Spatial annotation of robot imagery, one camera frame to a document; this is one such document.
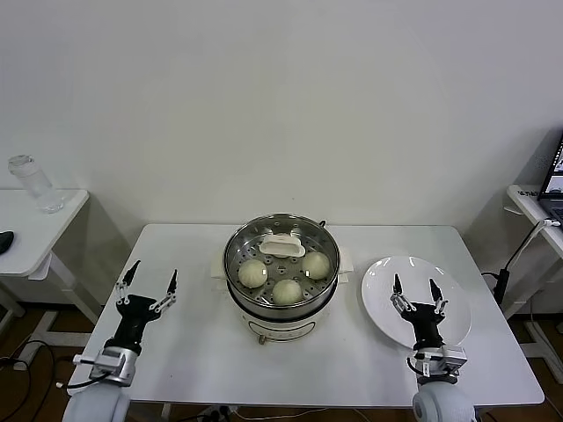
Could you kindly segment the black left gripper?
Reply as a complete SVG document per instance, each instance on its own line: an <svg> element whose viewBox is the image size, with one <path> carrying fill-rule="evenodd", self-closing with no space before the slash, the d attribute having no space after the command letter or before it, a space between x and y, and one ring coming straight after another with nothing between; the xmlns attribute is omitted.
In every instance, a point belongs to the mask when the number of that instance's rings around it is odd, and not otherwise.
<svg viewBox="0 0 563 422"><path fill-rule="evenodd" d="M173 272L165 297L160 301L146 296L128 295L129 287L140 263L141 260L138 259L115 284L116 308L121 315L121 321L114 335L105 342L104 347L121 347L132 352L141 352L146 324L159 319L160 314L176 302L177 269Z"/></svg>

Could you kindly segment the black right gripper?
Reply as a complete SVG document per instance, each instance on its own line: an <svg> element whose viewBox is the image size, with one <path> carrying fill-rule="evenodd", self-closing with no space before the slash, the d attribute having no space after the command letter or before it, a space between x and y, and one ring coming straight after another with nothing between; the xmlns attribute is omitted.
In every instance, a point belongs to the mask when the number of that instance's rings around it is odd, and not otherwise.
<svg viewBox="0 0 563 422"><path fill-rule="evenodd" d="M413 326L414 351L424 348L439 348L443 345L438 325L444 319L444 309L448 301L443 298L442 290L432 278L429 279L429 286L435 304L415 302L412 305L403 294L398 274L394 274L390 300L395 310L402 313L402 318Z"/></svg>

